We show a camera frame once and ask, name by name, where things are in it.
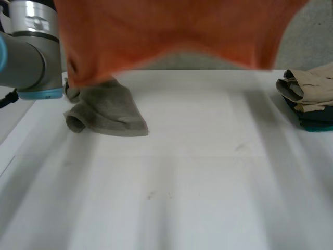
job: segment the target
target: white table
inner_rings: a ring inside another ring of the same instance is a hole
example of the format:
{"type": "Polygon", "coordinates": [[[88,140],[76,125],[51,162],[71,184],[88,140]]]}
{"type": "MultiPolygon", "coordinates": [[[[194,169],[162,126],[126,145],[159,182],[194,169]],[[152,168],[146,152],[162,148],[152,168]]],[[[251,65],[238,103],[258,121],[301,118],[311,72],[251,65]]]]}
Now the white table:
{"type": "Polygon", "coordinates": [[[0,146],[0,249],[332,250],[333,133],[292,124],[282,75],[121,75],[140,138],[74,134],[71,104],[35,102],[0,146]]]}

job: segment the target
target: folded clothing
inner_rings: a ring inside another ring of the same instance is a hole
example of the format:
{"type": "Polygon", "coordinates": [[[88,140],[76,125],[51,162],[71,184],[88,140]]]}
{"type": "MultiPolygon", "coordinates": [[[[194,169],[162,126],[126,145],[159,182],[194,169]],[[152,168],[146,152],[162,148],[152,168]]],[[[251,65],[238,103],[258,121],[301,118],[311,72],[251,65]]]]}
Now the folded clothing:
{"type": "Polygon", "coordinates": [[[283,32],[308,0],[55,0],[73,86],[179,50],[272,68],[283,32]]]}
{"type": "Polygon", "coordinates": [[[89,128],[96,133],[115,136],[144,136],[147,125],[130,91],[116,79],[80,89],[64,86],[65,96],[77,103],[64,113],[70,130],[80,133],[89,128]]]}
{"type": "Polygon", "coordinates": [[[300,125],[307,131],[331,131],[333,130],[333,107],[326,107],[324,110],[300,112],[295,110],[297,103],[284,97],[284,100],[298,116],[300,125]]]}
{"type": "Polygon", "coordinates": [[[301,112],[333,106],[333,63],[309,71],[287,70],[276,88],[284,98],[296,103],[301,112]]]}

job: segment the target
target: orange cloth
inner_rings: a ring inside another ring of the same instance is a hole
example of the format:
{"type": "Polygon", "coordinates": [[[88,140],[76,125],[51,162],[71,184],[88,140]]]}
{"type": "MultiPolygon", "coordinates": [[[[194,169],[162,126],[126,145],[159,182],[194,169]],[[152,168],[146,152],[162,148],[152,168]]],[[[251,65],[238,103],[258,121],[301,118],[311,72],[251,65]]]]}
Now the orange cloth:
{"type": "Polygon", "coordinates": [[[170,51],[272,68],[308,0],[55,0],[71,85],[93,85],[170,51]]]}

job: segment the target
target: gray sock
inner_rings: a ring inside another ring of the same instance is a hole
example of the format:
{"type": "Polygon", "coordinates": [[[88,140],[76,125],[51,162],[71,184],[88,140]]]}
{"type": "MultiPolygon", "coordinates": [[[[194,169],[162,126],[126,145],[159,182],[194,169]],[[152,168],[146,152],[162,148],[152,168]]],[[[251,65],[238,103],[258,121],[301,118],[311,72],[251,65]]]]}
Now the gray sock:
{"type": "Polygon", "coordinates": [[[70,102],[77,102],[64,113],[66,124],[73,132],[80,133],[87,127],[107,135],[148,135],[147,125],[130,91],[116,79],[81,89],[69,88],[66,83],[64,93],[70,102]]]}

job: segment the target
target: blue ring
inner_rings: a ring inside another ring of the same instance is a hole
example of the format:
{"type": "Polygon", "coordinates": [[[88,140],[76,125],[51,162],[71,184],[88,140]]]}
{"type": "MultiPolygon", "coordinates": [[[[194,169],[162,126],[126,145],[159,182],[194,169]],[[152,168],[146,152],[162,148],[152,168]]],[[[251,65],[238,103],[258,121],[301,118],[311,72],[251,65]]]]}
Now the blue ring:
{"type": "Polygon", "coordinates": [[[47,100],[62,98],[62,88],[58,87],[51,90],[41,90],[33,92],[17,92],[23,100],[47,100]]]}
{"type": "Polygon", "coordinates": [[[8,49],[3,36],[0,34],[0,72],[5,68],[8,61],[8,49]]]}

